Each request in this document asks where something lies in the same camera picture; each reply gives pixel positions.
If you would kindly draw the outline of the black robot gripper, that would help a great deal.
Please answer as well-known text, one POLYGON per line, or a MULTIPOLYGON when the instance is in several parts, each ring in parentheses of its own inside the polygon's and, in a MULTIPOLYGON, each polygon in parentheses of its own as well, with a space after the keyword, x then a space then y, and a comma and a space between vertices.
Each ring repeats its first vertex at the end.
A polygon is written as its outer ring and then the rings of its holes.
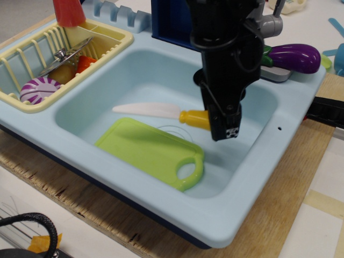
POLYGON ((263 37, 249 17, 258 1, 187 1, 190 42, 203 67, 194 82, 201 88, 214 141, 236 138, 245 88, 260 75, 263 37))

